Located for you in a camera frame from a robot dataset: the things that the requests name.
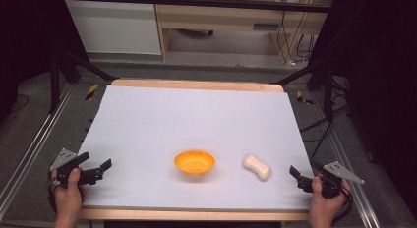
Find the yellow black floor tape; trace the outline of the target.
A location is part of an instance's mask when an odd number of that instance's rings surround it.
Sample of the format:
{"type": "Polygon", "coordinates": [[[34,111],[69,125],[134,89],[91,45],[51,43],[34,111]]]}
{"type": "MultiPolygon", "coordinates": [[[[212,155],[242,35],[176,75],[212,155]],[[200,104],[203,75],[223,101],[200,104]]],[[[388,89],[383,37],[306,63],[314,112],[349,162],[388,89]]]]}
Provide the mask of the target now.
{"type": "Polygon", "coordinates": [[[303,92],[302,91],[297,91],[297,101],[298,102],[305,103],[307,105],[314,105],[314,101],[313,100],[305,99],[303,97],[303,92]]]}
{"type": "Polygon", "coordinates": [[[85,100],[91,100],[97,89],[98,89],[98,84],[91,85],[85,100]]]}

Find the white bone-shaped soap bar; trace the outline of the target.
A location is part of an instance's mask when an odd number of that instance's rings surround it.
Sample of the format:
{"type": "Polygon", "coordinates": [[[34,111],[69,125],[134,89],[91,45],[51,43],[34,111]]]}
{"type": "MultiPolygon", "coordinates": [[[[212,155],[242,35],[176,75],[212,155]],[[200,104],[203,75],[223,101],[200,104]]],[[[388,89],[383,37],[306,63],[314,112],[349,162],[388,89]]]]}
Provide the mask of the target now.
{"type": "Polygon", "coordinates": [[[271,169],[268,165],[264,164],[253,154],[248,154],[243,159],[243,166],[255,173],[261,180],[267,180],[271,174],[271,169]]]}

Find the person's right hand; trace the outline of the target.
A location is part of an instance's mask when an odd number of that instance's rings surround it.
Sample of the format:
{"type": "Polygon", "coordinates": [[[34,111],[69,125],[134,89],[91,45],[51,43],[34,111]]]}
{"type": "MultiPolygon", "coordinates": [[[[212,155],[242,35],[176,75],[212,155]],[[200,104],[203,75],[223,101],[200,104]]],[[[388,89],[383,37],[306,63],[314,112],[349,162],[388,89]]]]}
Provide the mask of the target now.
{"type": "Polygon", "coordinates": [[[332,199],[325,199],[322,195],[322,176],[315,176],[312,182],[313,196],[310,202],[309,224],[310,221],[331,222],[347,202],[344,194],[339,194],[332,199]]]}

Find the white table mat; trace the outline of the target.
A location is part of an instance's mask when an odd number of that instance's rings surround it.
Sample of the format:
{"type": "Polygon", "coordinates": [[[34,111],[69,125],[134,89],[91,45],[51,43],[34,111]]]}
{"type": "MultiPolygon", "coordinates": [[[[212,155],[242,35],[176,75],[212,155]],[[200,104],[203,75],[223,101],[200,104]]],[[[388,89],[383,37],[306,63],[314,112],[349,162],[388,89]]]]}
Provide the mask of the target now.
{"type": "Polygon", "coordinates": [[[312,169],[289,97],[279,92],[110,86],[81,149],[85,167],[112,167],[89,188],[87,206],[214,210],[305,210],[290,166],[312,169]],[[174,164],[186,150],[215,165],[188,175],[174,164]],[[243,166],[253,154],[267,180],[243,166]]]}

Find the person's left hand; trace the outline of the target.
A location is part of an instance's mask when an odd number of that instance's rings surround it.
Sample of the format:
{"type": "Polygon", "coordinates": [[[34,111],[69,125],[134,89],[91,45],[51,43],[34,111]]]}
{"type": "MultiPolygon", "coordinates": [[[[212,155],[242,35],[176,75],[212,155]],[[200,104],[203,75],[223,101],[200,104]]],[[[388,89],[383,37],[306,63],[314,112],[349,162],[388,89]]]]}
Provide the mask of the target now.
{"type": "Polygon", "coordinates": [[[78,184],[81,170],[75,168],[71,171],[68,179],[68,186],[58,186],[53,192],[57,208],[57,218],[65,217],[80,219],[84,198],[87,190],[78,184]]]}

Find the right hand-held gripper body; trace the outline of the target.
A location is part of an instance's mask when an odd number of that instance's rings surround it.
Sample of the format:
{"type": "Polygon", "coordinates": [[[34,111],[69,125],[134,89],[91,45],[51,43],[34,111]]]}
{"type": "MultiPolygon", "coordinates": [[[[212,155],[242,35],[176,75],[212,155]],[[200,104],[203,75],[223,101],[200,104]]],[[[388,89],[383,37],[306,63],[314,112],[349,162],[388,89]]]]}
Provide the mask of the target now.
{"type": "MultiPolygon", "coordinates": [[[[354,183],[364,185],[365,181],[346,169],[338,161],[329,164],[324,164],[323,171],[319,171],[322,175],[322,195],[325,199],[332,199],[342,192],[342,179],[352,181],[354,183]]],[[[297,186],[306,193],[312,193],[313,179],[300,176],[297,181],[297,186]]]]}

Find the orange plastic bowl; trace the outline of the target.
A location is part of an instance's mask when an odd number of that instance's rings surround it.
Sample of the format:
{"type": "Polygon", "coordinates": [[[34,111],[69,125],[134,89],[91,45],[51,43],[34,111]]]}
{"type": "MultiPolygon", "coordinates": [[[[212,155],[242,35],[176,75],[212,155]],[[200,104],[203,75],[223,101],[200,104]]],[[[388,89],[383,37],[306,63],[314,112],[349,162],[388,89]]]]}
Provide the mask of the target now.
{"type": "Polygon", "coordinates": [[[214,157],[202,150],[186,150],[174,158],[175,166],[188,175],[204,175],[215,165],[214,157]]]}

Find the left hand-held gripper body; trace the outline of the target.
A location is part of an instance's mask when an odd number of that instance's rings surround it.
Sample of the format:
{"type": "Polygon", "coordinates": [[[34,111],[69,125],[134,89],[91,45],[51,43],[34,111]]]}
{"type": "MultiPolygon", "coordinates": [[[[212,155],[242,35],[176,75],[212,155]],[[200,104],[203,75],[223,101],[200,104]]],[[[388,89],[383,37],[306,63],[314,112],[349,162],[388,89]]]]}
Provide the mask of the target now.
{"type": "MultiPolygon", "coordinates": [[[[56,180],[59,185],[67,186],[68,179],[71,171],[74,168],[78,168],[81,164],[77,163],[77,157],[79,154],[72,152],[63,148],[55,161],[51,164],[49,171],[56,171],[56,180]]],[[[80,179],[78,181],[79,185],[94,185],[97,181],[102,179],[102,172],[98,168],[93,168],[89,170],[82,170],[80,174],[80,179]]]]}

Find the dark curtain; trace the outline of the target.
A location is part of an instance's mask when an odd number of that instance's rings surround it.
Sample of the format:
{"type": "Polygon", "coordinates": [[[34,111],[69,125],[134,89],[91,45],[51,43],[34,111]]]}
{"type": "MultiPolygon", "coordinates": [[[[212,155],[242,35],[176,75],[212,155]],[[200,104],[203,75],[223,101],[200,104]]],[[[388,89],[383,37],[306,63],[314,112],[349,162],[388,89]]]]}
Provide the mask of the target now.
{"type": "Polygon", "coordinates": [[[64,0],[0,0],[0,123],[17,101],[19,84],[48,71],[52,40],[88,60],[64,0]]]}
{"type": "Polygon", "coordinates": [[[417,0],[333,0],[313,59],[349,80],[365,142],[417,218],[417,0]]]}

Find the light wooden desk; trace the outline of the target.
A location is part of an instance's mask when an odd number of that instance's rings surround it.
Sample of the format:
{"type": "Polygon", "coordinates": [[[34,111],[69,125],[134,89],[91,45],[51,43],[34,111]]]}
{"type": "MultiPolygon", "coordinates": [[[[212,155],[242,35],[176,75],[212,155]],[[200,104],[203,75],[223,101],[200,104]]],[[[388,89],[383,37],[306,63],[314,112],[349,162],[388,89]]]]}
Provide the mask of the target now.
{"type": "MultiPolygon", "coordinates": [[[[333,0],[299,0],[298,3],[329,6],[332,2],[333,0]]],[[[293,61],[299,38],[318,35],[327,17],[325,13],[197,6],[157,5],[155,10],[163,52],[167,51],[168,33],[173,29],[259,31],[271,35],[281,63],[293,61]]]]}

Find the white cabinet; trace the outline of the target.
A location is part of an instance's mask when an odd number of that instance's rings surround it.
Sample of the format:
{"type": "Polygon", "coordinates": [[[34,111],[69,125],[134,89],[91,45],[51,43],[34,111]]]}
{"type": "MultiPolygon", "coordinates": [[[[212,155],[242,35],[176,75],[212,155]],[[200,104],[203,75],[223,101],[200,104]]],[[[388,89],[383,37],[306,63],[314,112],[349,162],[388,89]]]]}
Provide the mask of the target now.
{"type": "Polygon", "coordinates": [[[88,53],[161,54],[153,5],[73,0],[66,4],[88,53]]]}

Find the black metal frame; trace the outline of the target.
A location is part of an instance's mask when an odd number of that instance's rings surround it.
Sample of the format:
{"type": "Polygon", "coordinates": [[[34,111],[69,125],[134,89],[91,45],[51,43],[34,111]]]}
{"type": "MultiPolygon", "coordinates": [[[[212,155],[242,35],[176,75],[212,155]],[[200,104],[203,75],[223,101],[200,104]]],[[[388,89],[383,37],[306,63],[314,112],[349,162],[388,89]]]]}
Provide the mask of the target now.
{"type": "MultiPolygon", "coordinates": [[[[271,10],[271,11],[291,11],[291,12],[307,12],[307,13],[332,13],[336,8],[326,5],[311,5],[299,3],[278,3],[278,2],[250,2],[248,0],[80,0],[93,2],[112,2],[112,3],[130,3],[130,4],[156,4],[156,5],[172,5],[172,6],[200,6],[200,7],[219,7],[233,9],[252,9],[252,10],[271,10]]],[[[74,54],[66,51],[59,43],[57,36],[50,35],[50,46],[53,51],[51,82],[52,82],[52,103],[51,109],[54,110],[58,106],[58,84],[59,80],[57,60],[69,60],[85,67],[90,72],[98,75],[106,81],[115,81],[113,77],[100,69],[96,68],[90,62],[87,62],[74,54]]]]}

